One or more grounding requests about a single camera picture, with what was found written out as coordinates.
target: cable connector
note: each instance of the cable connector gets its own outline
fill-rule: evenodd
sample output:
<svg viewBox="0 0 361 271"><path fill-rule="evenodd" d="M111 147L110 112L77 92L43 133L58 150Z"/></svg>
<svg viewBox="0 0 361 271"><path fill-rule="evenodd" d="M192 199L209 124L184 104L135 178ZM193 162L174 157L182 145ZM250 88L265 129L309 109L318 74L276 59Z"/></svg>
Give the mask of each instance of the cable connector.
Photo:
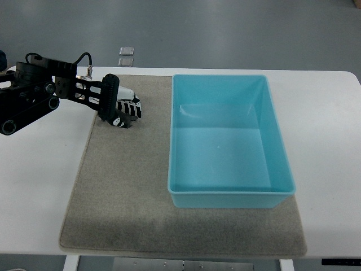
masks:
<svg viewBox="0 0 361 271"><path fill-rule="evenodd" d="M93 78L91 77L92 72L93 72L93 67L92 67L92 65L88 65L88 68L86 69L86 77L89 77L90 79L93 79Z"/></svg>

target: robotic arm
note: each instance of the robotic arm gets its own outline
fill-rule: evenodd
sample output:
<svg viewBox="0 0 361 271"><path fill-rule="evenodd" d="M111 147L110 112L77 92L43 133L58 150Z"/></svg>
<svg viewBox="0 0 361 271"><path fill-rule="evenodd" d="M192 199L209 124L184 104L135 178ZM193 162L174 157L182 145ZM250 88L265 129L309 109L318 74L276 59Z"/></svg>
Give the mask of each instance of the robotic arm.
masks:
<svg viewBox="0 0 361 271"><path fill-rule="evenodd" d="M87 76L77 76L77 64L85 55L89 57ZM0 82L11 82L10 87L0 89L0 133L14 134L57 109L59 98L89 106L113 126L129 128L141 117L140 100L132 90L119 88L117 76L108 74L101 82L91 80L89 53L74 63L35 53L27 54L25 59L26 63L16 63L15 72L0 75Z"/></svg>

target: gray floor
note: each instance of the gray floor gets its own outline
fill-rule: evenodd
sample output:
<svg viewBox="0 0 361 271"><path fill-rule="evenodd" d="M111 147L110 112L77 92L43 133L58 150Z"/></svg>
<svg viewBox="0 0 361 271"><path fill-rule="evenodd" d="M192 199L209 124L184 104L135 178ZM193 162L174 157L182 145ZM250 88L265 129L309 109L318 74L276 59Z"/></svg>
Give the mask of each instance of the gray floor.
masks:
<svg viewBox="0 0 361 271"><path fill-rule="evenodd" d="M135 67L350 71L361 81L361 10L352 0L2 0L0 13L10 65L29 52L73 62L88 51L94 66L115 67L119 48L134 46ZM0 256L1 270L12 258ZM320 260L295 267L360 270L322 269Z"/></svg>

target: screw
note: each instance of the screw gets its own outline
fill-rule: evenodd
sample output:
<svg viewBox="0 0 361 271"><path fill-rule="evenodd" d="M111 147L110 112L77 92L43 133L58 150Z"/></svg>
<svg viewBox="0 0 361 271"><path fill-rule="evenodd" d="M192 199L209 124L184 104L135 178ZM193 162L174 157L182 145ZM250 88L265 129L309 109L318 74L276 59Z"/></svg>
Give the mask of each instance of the screw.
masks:
<svg viewBox="0 0 361 271"><path fill-rule="evenodd" d="M51 83L48 83L45 85L45 91L48 92L49 94L53 94L55 91L55 88Z"/></svg>

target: gray carpet mat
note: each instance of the gray carpet mat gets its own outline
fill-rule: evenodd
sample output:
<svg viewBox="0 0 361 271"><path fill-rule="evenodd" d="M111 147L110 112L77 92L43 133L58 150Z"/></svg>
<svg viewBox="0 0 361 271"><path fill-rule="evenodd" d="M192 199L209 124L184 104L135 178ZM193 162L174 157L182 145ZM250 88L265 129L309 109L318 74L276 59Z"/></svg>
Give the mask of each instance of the gray carpet mat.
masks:
<svg viewBox="0 0 361 271"><path fill-rule="evenodd" d="M130 129L96 117L60 233L65 252L171 259L306 253L295 197L273 209L183 209L167 189L171 77L120 76L142 101Z"/></svg>

